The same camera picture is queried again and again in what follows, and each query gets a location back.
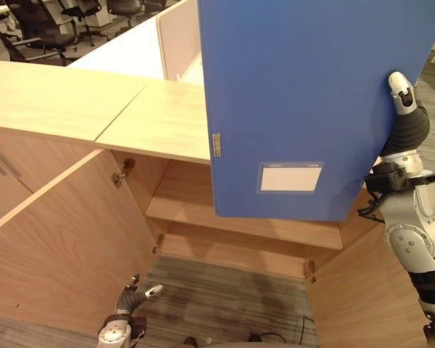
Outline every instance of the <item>wood grain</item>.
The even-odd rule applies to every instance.
[[[203,86],[150,81],[100,135],[107,149],[209,163]]]
[[[93,144],[72,143],[56,137],[0,131],[0,156],[12,165],[18,179],[33,192],[95,148]]]
[[[136,161],[136,166],[126,178],[130,192],[136,200],[138,208],[145,213],[150,204],[154,192],[165,174],[169,160],[160,157],[146,156],[144,154],[129,154],[127,152],[113,151],[113,155],[120,167],[123,167],[127,158]],[[145,217],[155,241],[159,240],[160,235],[165,235],[169,228],[169,221],[152,219]]]
[[[166,79],[180,80],[201,51],[197,0],[182,0],[157,15]]]
[[[30,195],[31,192],[9,173],[0,174],[0,216],[6,214]]]
[[[207,165],[172,161],[146,215],[330,249],[342,248],[336,223],[218,217],[214,213]]]
[[[0,127],[94,141],[146,80],[0,62]]]
[[[353,243],[356,242],[356,240],[360,239],[368,231],[378,225],[377,222],[365,219],[357,214],[358,209],[367,207],[369,205],[369,199],[369,193],[365,189],[361,190],[356,198],[355,203],[349,211],[347,218],[344,221],[339,221],[340,236],[344,250],[348,249]],[[340,252],[342,251],[309,245],[305,246],[304,249],[305,257],[308,260],[314,261],[316,270],[320,270]]]
[[[172,223],[162,253],[258,273],[304,278],[302,248],[275,239]]]
[[[426,317],[409,276],[373,230],[308,285],[322,348],[422,348]]]
[[[0,219],[0,316],[96,333],[154,239],[97,149]]]

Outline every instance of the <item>blue binder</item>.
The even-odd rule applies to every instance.
[[[431,50],[435,0],[199,0],[199,17],[216,213],[344,219],[394,121],[388,74],[416,81]]]

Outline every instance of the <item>cabinet hinge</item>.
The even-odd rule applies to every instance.
[[[159,251],[160,248],[161,248],[161,244],[162,244],[162,242],[163,242],[164,240],[165,240],[165,235],[164,235],[164,234],[160,234],[160,235],[158,236],[157,245],[155,245],[154,248],[153,248],[153,250],[152,250],[152,253],[153,253],[153,254],[158,253],[158,251]]]
[[[316,282],[316,275],[314,274],[315,271],[316,269],[314,261],[309,260],[308,262],[304,263],[304,276],[306,277],[306,279],[309,278],[311,280],[311,283]]]
[[[132,169],[136,166],[136,161],[132,158],[126,158],[123,163],[121,173],[114,173],[111,175],[111,180],[116,187],[120,187],[123,180],[131,174]]]

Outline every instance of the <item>black wire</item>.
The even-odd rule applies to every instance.
[[[302,335],[299,337],[299,343],[301,344],[303,342],[303,336],[305,334],[305,321],[308,319],[311,323],[314,323],[314,319],[307,317],[306,315],[303,315],[303,326],[302,326]]]
[[[265,332],[265,333],[261,333],[259,336],[263,337],[263,336],[267,336],[267,335],[279,336],[283,340],[284,343],[287,343],[287,340],[282,335],[280,335],[279,333],[276,333],[276,332]]]
[[[382,201],[385,198],[387,198],[387,196],[389,194],[382,194],[380,196],[380,198],[378,198],[376,196],[376,194],[374,194],[372,191],[368,191],[368,192],[372,196],[373,199],[371,199],[369,201],[369,206],[368,207],[357,210],[358,215],[360,217],[362,217],[362,218],[378,221],[380,223],[385,223],[385,221],[383,221],[382,219],[378,218],[377,215],[375,215],[373,213],[377,210],[377,208],[380,207],[380,204],[382,203]]]

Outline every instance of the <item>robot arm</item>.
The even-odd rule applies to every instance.
[[[133,348],[145,335],[146,318],[132,317],[133,312],[147,299],[158,294],[162,285],[157,285],[145,292],[136,292],[139,274],[130,279],[119,296],[115,314],[104,321],[99,332],[96,348]]]
[[[397,119],[381,152],[382,163],[365,179],[374,200],[358,212],[371,217],[380,205],[386,243],[410,275],[431,321],[424,333],[435,344],[435,172],[424,168],[417,151],[430,122],[416,88],[402,73],[392,73],[388,82]]]

